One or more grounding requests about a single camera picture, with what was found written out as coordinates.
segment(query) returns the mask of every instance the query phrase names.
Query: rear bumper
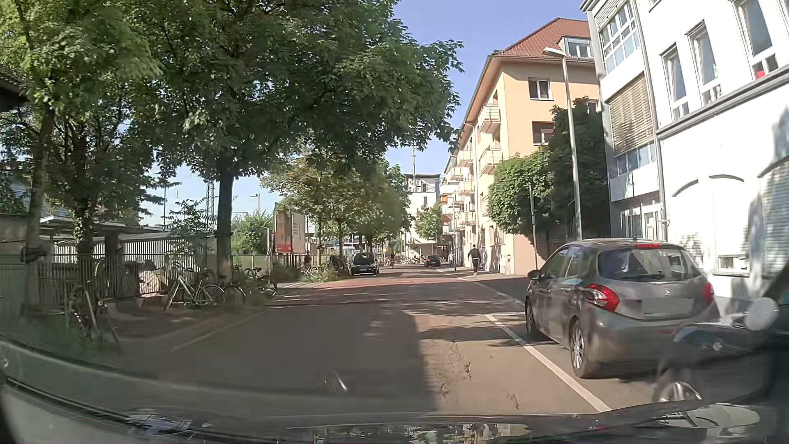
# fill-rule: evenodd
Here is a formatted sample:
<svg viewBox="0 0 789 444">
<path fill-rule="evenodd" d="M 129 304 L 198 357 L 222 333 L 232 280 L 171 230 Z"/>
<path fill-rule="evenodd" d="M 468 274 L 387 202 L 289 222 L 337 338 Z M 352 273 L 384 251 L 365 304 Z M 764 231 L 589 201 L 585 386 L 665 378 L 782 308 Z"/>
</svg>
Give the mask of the rear bumper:
<svg viewBox="0 0 789 444">
<path fill-rule="evenodd" d="M 609 365 L 654 368 L 671 350 L 674 334 L 680 328 L 718 317 L 714 303 L 693 318 L 670 321 L 632 319 L 584 303 L 580 322 L 587 333 L 586 352 L 591 360 Z"/>
</svg>

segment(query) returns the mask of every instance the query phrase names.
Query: lamp post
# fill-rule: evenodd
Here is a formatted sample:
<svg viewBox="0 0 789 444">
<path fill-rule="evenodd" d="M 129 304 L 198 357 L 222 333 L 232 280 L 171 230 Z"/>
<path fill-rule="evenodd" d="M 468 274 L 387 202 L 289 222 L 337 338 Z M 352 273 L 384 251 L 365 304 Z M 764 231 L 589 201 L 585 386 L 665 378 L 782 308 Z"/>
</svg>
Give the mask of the lamp post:
<svg viewBox="0 0 789 444">
<path fill-rule="evenodd" d="M 570 152 L 573 157 L 573 194 L 575 197 L 575 218 L 573 220 L 575 225 L 575 234 L 578 239 L 583 239 L 581 235 L 581 192 L 578 189 L 578 152 L 575 149 L 575 125 L 573 124 L 573 100 L 570 98 L 570 78 L 567 76 L 567 53 L 564 51 L 546 47 L 543 50 L 543 55 L 551 57 L 559 57 L 562 59 L 562 68 L 564 70 L 564 88 L 567 93 L 567 119 L 570 124 Z"/>
</svg>

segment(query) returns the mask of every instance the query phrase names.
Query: street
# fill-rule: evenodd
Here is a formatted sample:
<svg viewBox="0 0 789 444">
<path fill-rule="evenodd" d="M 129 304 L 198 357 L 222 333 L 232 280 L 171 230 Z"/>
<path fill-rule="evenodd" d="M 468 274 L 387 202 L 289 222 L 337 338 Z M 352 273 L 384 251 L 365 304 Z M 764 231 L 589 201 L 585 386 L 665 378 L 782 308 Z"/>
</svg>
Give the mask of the street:
<svg viewBox="0 0 789 444">
<path fill-rule="evenodd" d="M 523 306 L 483 285 L 494 278 L 518 288 L 446 266 L 384 268 L 300 288 L 199 334 L 131 343 L 124 365 L 174 382 L 363 399 L 376 412 L 599 412 L 649 402 L 647 377 L 581 380 L 566 349 L 523 341 Z M 345 405 L 333 413 L 358 408 Z M 292 407 L 287 414 L 319 413 Z"/>
</svg>

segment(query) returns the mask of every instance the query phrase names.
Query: pedestrian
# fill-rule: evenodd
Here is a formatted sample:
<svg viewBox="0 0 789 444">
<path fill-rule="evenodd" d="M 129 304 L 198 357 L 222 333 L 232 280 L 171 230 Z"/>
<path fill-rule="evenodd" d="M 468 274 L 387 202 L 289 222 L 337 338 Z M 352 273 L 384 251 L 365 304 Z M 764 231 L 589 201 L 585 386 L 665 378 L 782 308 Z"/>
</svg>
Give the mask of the pedestrian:
<svg viewBox="0 0 789 444">
<path fill-rule="evenodd" d="M 476 243 L 471 246 L 471 250 L 466 255 L 467 258 L 471 258 L 471 266 L 474 267 L 474 276 L 477 275 L 477 271 L 480 269 L 480 251 L 477 249 Z"/>
</svg>

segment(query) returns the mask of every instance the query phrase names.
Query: car rear window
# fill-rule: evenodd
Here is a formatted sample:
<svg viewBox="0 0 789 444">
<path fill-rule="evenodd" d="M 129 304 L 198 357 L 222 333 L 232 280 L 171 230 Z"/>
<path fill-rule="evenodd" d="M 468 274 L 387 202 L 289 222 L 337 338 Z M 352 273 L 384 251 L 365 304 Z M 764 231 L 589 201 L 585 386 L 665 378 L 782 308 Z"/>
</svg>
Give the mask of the car rear window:
<svg viewBox="0 0 789 444">
<path fill-rule="evenodd" d="M 689 280 L 701 275 L 686 251 L 670 247 L 603 251 L 597 267 L 606 279 L 634 282 Z"/>
</svg>

